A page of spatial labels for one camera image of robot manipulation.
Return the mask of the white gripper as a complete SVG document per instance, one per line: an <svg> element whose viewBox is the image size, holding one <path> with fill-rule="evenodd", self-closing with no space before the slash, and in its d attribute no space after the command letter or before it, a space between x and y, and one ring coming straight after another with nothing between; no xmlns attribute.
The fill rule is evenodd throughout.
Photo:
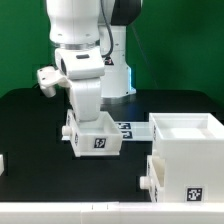
<svg viewBox="0 0 224 224"><path fill-rule="evenodd" d="M76 51L57 48L57 68L69 85L69 99L76 119L97 120L101 106L101 77L105 74L100 48Z"/></svg>

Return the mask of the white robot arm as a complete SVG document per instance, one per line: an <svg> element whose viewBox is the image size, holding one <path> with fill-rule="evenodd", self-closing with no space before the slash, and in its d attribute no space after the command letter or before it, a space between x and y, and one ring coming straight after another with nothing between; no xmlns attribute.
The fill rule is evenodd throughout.
<svg viewBox="0 0 224 224"><path fill-rule="evenodd" d="M96 120L104 101L136 93L126 63L126 27L143 0L46 0L58 84L77 120Z"/></svg>

